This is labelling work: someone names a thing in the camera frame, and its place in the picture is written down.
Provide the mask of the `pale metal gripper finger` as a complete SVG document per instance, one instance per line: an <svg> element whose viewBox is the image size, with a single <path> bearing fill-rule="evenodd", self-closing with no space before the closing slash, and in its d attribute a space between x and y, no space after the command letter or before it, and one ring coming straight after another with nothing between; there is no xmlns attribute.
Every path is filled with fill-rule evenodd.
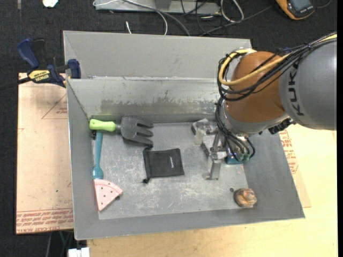
<svg viewBox="0 0 343 257"><path fill-rule="evenodd" d="M208 180L218 180L220 176L220 169L221 169L221 160L218 159L211 159L210 163L210 170L206 177Z"/></svg>
<svg viewBox="0 0 343 257"><path fill-rule="evenodd" d="M205 153L205 155L207 157L211 157L212 156L212 152L213 152L213 146L209 145L205 142L202 142L200 145L201 149L203 150L203 152Z"/></svg>

